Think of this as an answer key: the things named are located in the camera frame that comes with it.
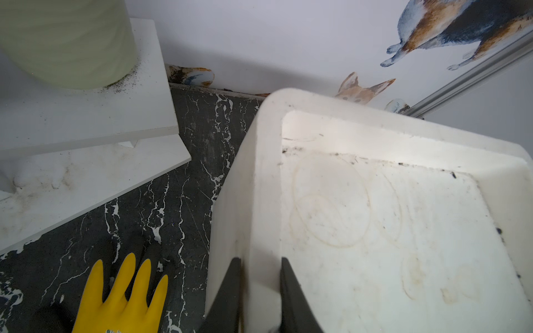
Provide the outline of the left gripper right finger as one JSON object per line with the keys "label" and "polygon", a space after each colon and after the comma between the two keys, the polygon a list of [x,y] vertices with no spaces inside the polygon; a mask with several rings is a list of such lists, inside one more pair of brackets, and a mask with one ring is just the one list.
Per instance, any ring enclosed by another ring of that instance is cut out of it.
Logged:
{"label": "left gripper right finger", "polygon": [[282,302],[280,332],[323,332],[287,258],[281,260],[280,295]]}

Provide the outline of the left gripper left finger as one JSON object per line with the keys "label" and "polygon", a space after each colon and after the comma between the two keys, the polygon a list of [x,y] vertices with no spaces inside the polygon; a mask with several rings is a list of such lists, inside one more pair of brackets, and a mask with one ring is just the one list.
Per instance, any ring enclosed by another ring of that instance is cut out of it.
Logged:
{"label": "left gripper left finger", "polygon": [[233,258],[230,261],[212,307],[198,330],[200,333],[239,332],[241,270],[241,259]]}

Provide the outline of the white drawer cabinet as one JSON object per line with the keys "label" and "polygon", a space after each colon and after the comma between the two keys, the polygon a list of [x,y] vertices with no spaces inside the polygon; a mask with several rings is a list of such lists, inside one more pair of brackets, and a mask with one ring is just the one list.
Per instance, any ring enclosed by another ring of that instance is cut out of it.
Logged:
{"label": "white drawer cabinet", "polygon": [[261,104],[215,201],[205,309],[242,263],[243,332],[291,264],[325,332],[531,332],[532,158],[296,89]]}

